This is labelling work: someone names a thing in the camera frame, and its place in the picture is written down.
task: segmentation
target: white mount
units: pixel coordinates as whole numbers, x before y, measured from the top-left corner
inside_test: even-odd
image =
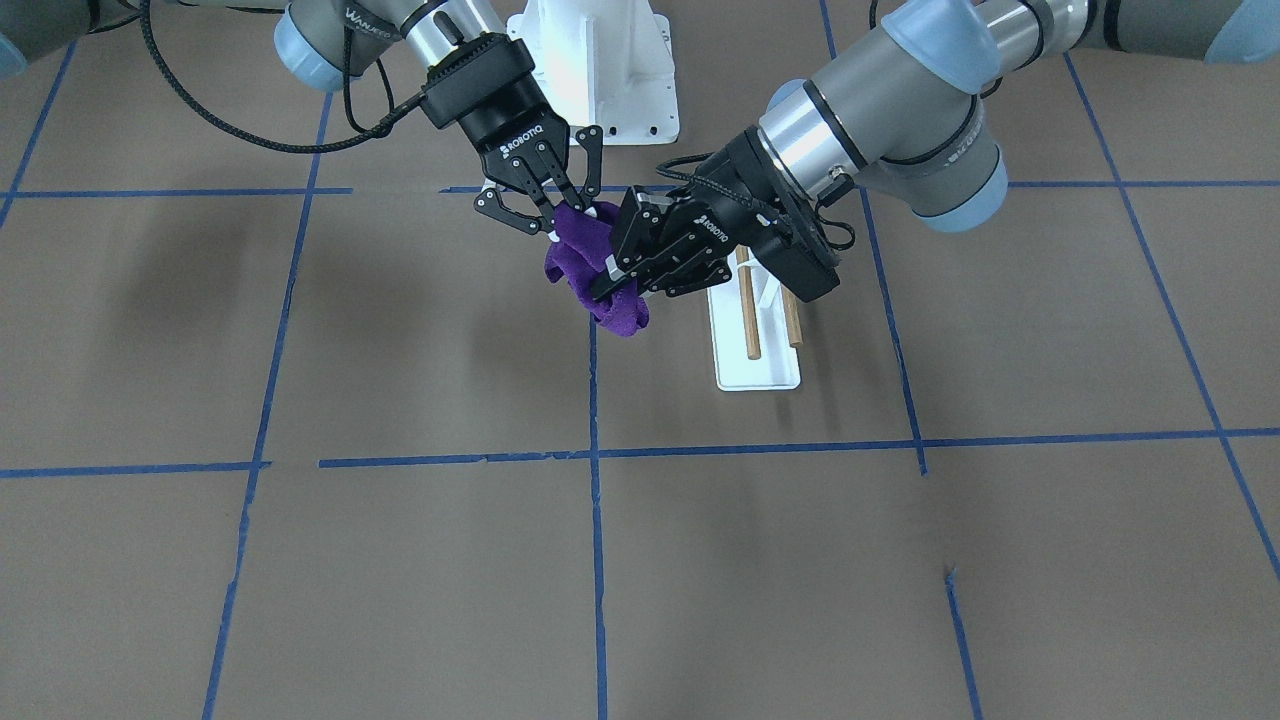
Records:
[[[538,63],[534,79],[575,127],[605,145],[666,145],[680,135],[671,22],[648,0],[529,0],[507,20]]]

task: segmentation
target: robotiq logo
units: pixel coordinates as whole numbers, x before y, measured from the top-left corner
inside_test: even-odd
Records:
[[[717,227],[716,223],[713,223],[707,215],[694,220],[694,224],[707,228],[707,232],[714,234],[721,242],[728,242],[728,233],[719,229],[719,227]]]
[[[511,154],[515,152],[517,147],[538,137],[539,135],[541,135],[541,132],[543,132],[543,126],[539,123],[526,129],[524,133],[511,138],[511,142],[506,145],[499,145],[498,150],[502,150],[502,159],[506,160],[507,158],[511,158]]]
[[[352,29],[358,29],[361,32],[372,35],[374,37],[380,37],[383,40],[398,40],[398,36],[394,32],[389,32],[379,27],[378,24],[374,24],[372,22],[366,19],[365,15],[362,15],[360,10],[357,10],[356,8],[348,5],[346,12],[346,18],[347,18],[347,24],[349,24]]]

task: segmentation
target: light blue joint cap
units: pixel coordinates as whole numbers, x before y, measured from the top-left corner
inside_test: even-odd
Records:
[[[1280,53],[1280,3],[1244,0],[1219,31],[1206,63],[1261,63]]]
[[[782,102],[783,100],[790,97],[792,92],[801,88],[804,88],[804,81],[800,78],[788,79],[787,82],[782,83],[782,87],[777,88],[773,92],[773,97],[769,97],[769,106],[765,109],[765,111],[772,110],[778,105],[778,102]]]
[[[26,69],[27,56],[0,32],[0,79],[13,77]]]
[[[1000,76],[1000,47],[969,0],[909,0],[881,27],[960,92],[978,95]]]
[[[996,169],[973,197],[965,200],[964,204],[948,213],[933,215],[932,218],[925,218],[924,215],[915,217],[938,232],[972,231],[989,220],[1000,210],[1000,206],[1005,204],[1006,195],[1009,195],[1009,170],[1005,168],[1005,152],[1000,151],[1000,156],[996,160]]]
[[[289,10],[285,10],[280,15],[280,22],[275,24],[275,53],[284,67],[308,86],[321,92],[342,90],[342,70],[333,67],[307,42],[298,26],[293,24]]]

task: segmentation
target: blue tape line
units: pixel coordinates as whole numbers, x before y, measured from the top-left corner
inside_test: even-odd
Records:
[[[1280,428],[1242,428],[1225,430],[1226,437],[1280,437]]]
[[[320,110],[320,128],[316,131],[316,145],[324,141],[325,128],[329,126],[329,109],[333,105],[333,94],[325,95],[324,106]],[[307,177],[307,190],[315,190],[316,177],[320,173],[320,155],[311,156],[311,174]],[[227,597],[223,600],[223,616],[218,626],[218,643],[214,646],[214,662],[209,670],[209,689],[205,692],[205,707],[202,720],[212,720],[214,706],[218,702],[218,685],[223,675],[223,660],[227,656],[227,638],[230,634],[232,614],[236,609],[236,593],[239,589],[241,570],[244,565],[244,548],[248,542],[250,507],[257,495],[257,479],[261,473],[257,466],[262,460],[262,450],[266,446],[266,430],[271,423],[271,404],[275,401],[275,382],[280,374],[280,359],[284,355],[284,338],[289,332],[289,310],[293,305],[293,286],[298,279],[298,264],[302,259],[302,246],[306,242],[307,224],[311,219],[311,204],[315,196],[307,192],[302,201],[302,217],[298,219],[298,233],[293,241],[293,259],[289,263],[289,279],[284,287],[284,302],[280,307],[280,322],[275,331],[275,348],[271,352],[271,370],[266,378],[266,389],[262,393],[262,416],[257,427],[257,439],[253,443],[255,468],[250,470],[248,482],[244,484],[244,505],[241,507],[239,533],[236,541],[236,571],[232,582],[227,584]]]
[[[632,186],[630,186],[630,184],[603,184],[603,186],[600,186],[600,192],[626,192],[626,191],[631,190],[631,187]],[[677,187],[680,187],[680,186],[676,186],[676,184],[646,184],[646,186],[644,186],[645,190],[649,190],[652,192],[671,192],[672,190],[676,190]],[[484,187],[481,187],[479,184],[451,184],[449,187],[440,188],[439,193],[440,195],[475,195],[475,193],[480,192],[481,190],[484,190]],[[504,188],[502,188],[502,192],[516,192],[516,191],[511,190],[509,187],[504,187]]]
[[[600,515],[600,387],[599,341],[596,323],[589,319],[590,360],[590,428],[591,428],[591,562],[595,575],[595,711],[598,720],[609,717],[609,673],[604,642],[604,523]]]
[[[76,56],[76,44],[72,42],[67,46],[67,53],[63,55],[63,64],[58,67],[58,74],[54,76],[54,85],[49,87],[49,95],[45,96],[45,106],[40,109],[40,117],[36,118],[36,127],[31,131],[31,137],[27,138],[27,149],[22,152],[22,161],[18,163],[18,172],[13,176],[13,183],[9,184],[9,195],[5,197],[4,205],[0,205],[0,228],[4,227],[5,220],[9,219],[9,210],[13,208],[13,201],[17,197],[18,188],[22,187],[22,178],[27,174],[27,167],[31,164],[31,156],[36,152],[36,143],[40,142],[40,135],[45,132],[45,122],[49,120],[49,111],[54,109],[54,100],[58,99],[58,91],[63,86],[63,78],[67,77],[67,68],[72,64],[72,58]]]
[[[480,462],[540,462],[543,460],[586,460],[586,450],[557,450],[552,452],[497,452],[485,455],[410,455],[403,457],[338,457],[321,460],[321,470],[338,468],[399,468],[413,465],[471,465]]]
[[[1115,181],[1010,181],[1009,187],[1115,187]]]
[[[893,300],[888,293],[888,278],[884,275],[884,261],[881,259],[879,237],[876,233],[876,218],[872,215],[872,199],[867,188],[859,187],[863,197],[863,215],[867,219],[867,234],[872,245],[872,259],[876,261],[876,278],[881,286],[881,300],[884,302],[884,318],[888,320],[888,334],[893,342],[893,355],[897,357],[897,372],[902,380],[902,401],[906,404],[906,420],[911,425],[911,438],[915,441],[915,459],[920,464],[920,474],[929,474],[929,462],[924,456],[924,443],[920,439],[920,420],[915,414],[915,398],[911,395],[911,375],[906,370],[906,355],[902,354],[902,340],[897,333],[897,319],[893,315]]]
[[[960,598],[956,597],[956,570],[947,573],[947,603],[951,605],[951,626],[956,632],[956,647],[960,648],[960,664],[964,666],[964,684],[969,688],[969,707],[973,720],[982,720],[982,700],[978,697],[978,680],[973,674],[973,659],[969,657],[969,638],[964,632],[964,619],[960,618]]]
[[[1208,384],[1204,382],[1204,375],[1201,373],[1199,363],[1196,361],[1196,355],[1192,352],[1190,341],[1187,338],[1187,332],[1183,329],[1183,323],[1178,318],[1178,311],[1174,309],[1174,301],[1169,296],[1169,290],[1165,287],[1165,278],[1160,274],[1160,268],[1156,265],[1156,256],[1151,251],[1151,245],[1147,242],[1147,233],[1142,229],[1142,223],[1138,220],[1138,213],[1133,208],[1133,201],[1129,199],[1129,191],[1121,184],[1120,169],[1116,167],[1115,158],[1111,154],[1111,146],[1107,143],[1106,136],[1102,133],[1102,126],[1098,123],[1097,113],[1093,111],[1093,104],[1089,102],[1089,96],[1084,91],[1084,83],[1080,81],[1080,74],[1075,69],[1075,63],[1071,61],[1071,55],[1069,53],[1062,54],[1062,59],[1066,60],[1066,69],[1071,74],[1071,82],[1075,83],[1075,91],[1080,96],[1080,101],[1084,102],[1084,111],[1089,115],[1089,123],[1093,126],[1093,133],[1098,138],[1098,143],[1102,146],[1102,155],[1107,160],[1107,165],[1111,168],[1111,174],[1115,177],[1116,183],[1120,184],[1120,197],[1124,201],[1125,211],[1129,214],[1129,223],[1133,225],[1134,233],[1138,236],[1138,245],[1142,246],[1142,254],[1147,259],[1147,268],[1151,269],[1151,277],[1156,282],[1156,290],[1160,291],[1160,300],[1165,304],[1165,311],[1169,313],[1169,320],[1174,324],[1174,332],[1178,334],[1178,342],[1183,347],[1183,354],[1187,356],[1187,364],[1190,366],[1192,375],[1196,378],[1196,386],[1199,388],[1201,398],[1204,401],[1204,409],[1208,410],[1210,419],[1213,423],[1213,429],[1217,432],[1219,442],[1222,446],[1222,452],[1226,455],[1228,465],[1231,468],[1231,474],[1235,475],[1235,483],[1240,488],[1240,495],[1244,497],[1244,503],[1249,510],[1249,515],[1253,519],[1253,527],[1258,532],[1258,537],[1262,539],[1262,547],[1267,553],[1267,559],[1271,561],[1271,570],[1275,573],[1277,580],[1280,580],[1280,557],[1276,556],[1275,544],[1271,542],[1271,534],[1267,532],[1266,524],[1262,521],[1262,514],[1258,512],[1257,502],[1253,500],[1253,492],[1249,489],[1249,483],[1244,478],[1244,473],[1240,470],[1240,464],[1235,457],[1235,451],[1231,448],[1231,441],[1222,428],[1222,420],[1217,414],[1217,407],[1213,405],[1213,398],[1210,396]]]
[[[992,436],[969,438],[923,438],[919,445],[925,448],[934,447],[1020,447],[1036,445],[1087,445],[1087,443],[1124,443],[1124,442],[1160,442],[1184,439],[1211,439],[1219,437],[1213,429],[1201,430],[1149,430],[1132,433],[1078,433],[1078,434],[1043,434],[1043,436]],[[1234,428],[1224,430],[1233,438],[1263,438],[1280,437],[1280,428]],[[617,460],[628,457],[689,457],[689,456],[717,456],[717,455],[782,455],[804,452],[860,452],[877,450],[914,450],[914,439],[887,439],[863,442],[812,442],[812,443],[777,443],[777,445],[718,445],[718,446],[690,446],[690,447],[631,447],[631,448],[600,448],[598,455],[602,459]],[[342,468],[384,468],[402,465],[454,465],[467,462],[540,462],[558,460],[589,460],[590,450],[559,450],[552,452],[499,452],[483,455],[419,455],[397,457],[352,457],[320,460],[321,469]]]
[[[836,36],[831,31],[831,12],[827,8],[827,0],[818,0],[818,9],[822,12],[822,27],[827,32],[827,53],[835,60],[838,53],[836,51]]]
[[[1280,179],[1258,181],[1120,181],[1120,187],[1280,187]]]
[[[1165,430],[1148,433],[1083,433],[1062,436],[1007,436],[975,438],[932,438],[925,447],[1011,447],[1027,445],[1084,445],[1111,442],[1153,442],[1169,439],[1216,438],[1217,430]]]
[[[68,197],[246,197],[259,195],[351,195],[349,187],[228,187],[207,190],[38,190],[15,193],[20,199]]]
[[[695,447],[630,447],[602,450],[600,457],[691,457],[704,455],[782,455],[790,452],[851,452],[859,450],[913,450],[914,439],[884,439],[865,442],[809,442],[777,445],[708,445]]]
[[[100,465],[83,468],[18,468],[0,470],[0,479],[99,478],[106,475],[159,475],[182,473],[238,473],[270,462],[180,462],[175,465]]]

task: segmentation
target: black cable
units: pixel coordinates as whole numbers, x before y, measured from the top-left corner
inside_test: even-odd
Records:
[[[86,35],[101,35],[104,32],[111,32],[113,29],[120,29],[122,27],[133,24],[140,17],[141,15],[129,15],[128,18],[124,18],[123,20],[120,20],[120,22],[118,22],[115,24],[110,24],[110,26],[106,26],[106,27],[100,27],[97,29],[91,29]]]
[[[705,187],[707,190],[710,190],[712,192],[718,192],[724,197],[728,197],[730,200],[737,202],[739,205],[763,215],[769,222],[776,223],[782,219],[782,214],[778,213],[773,206],[768,205],[767,202],[762,202],[755,197],[735,192],[733,190],[724,187],[723,184],[710,178],[704,178],[701,176],[695,176],[690,173],[681,173],[678,170],[672,169],[676,168],[677,165],[701,163],[703,160],[710,156],[712,156],[710,152],[704,152],[701,155],[686,155],[684,158],[673,158],[671,160],[667,160],[666,163],[659,164],[655,168],[655,170],[658,172],[659,176],[664,178],[677,179],[690,184],[698,184]]]
[[[343,28],[342,37],[342,106],[347,111],[347,124],[356,132],[369,132],[356,122],[356,114],[351,109],[351,45],[355,41],[355,32],[348,27]],[[392,78],[387,76],[387,65],[383,59],[374,60],[378,65],[378,74],[383,79],[383,90],[387,92],[387,108],[389,113],[396,111],[396,91],[392,90]]]
[[[351,40],[356,31],[349,27],[342,28],[342,109],[347,111],[347,124],[356,132],[369,132],[356,122],[356,114],[351,110]]]
[[[383,90],[387,92],[387,111],[396,111],[396,91],[392,90],[392,78],[387,77],[387,65],[383,64],[383,59],[379,58],[374,60],[378,65],[378,76],[383,78]]]
[[[412,97],[398,105],[393,111],[388,113],[385,118],[378,122],[369,132],[362,132],[355,137],[348,137],[338,142],[328,142],[324,145],[291,145],[287,142],[276,142],[274,140],[268,140],[265,137],[259,137],[253,133],[246,132],[227,120],[223,120],[218,115],[210,113],[204,105],[201,105],[187,88],[178,82],[178,78],[173,74],[169,68],[169,63],[165,61],[164,56],[160,54],[160,49],[156,46],[155,35],[151,27],[151,0],[140,0],[138,3],[138,18],[142,26],[142,41],[147,46],[147,53],[151,55],[151,60],[155,61],[156,67],[160,68],[160,74],[164,76],[169,87],[182,97],[182,101],[187,104],[188,108],[196,111],[197,115],[205,119],[209,124],[215,128],[243,140],[246,142],[252,142],[260,147],[266,147],[268,150],[275,150],[276,152],[292,152],[297,155],[314,155],[317,152],[337,152],[338,150],[346,150],[348,147],[355,147],[364,142],[374,138],[387,137],[392,132],[392,127],[408,117],[410,113],[416,110],[426,94],[422,91],[416,92]]]
[[[842,231],[845,231],[845,232],[849,233],[849,242],[831,242],[828,240],[827,241],[827,247],[829,247],[829,249],[832,249],[832,250],[835,250],[837,252],[844,252],[845,250],[849,250],[854,245],[858,243],[858,231],[854,229],[854,225],[851,225],[849,223],[841,223],[838,220],[828,220],[827,218],[823,218],[822,217],[822,208],[815,208],[814,209],[814,214],[818,215],[818,222],[822,223],[822,224],[824,224],[824,225],[827,225],[828,228],[840,228],[840,229],[842,229]]]
[[[1005,82],[1005,78],[1002,77],[996,78],[996,82],[991,83],[991,87],[988,87],[987,90],[983,90],[982,95],[979,95],[978,97],[982,97],[983,100],[991,97],[992,95],[996,94],[997,90],[1000,90],[1000,83],[1002,82]]]

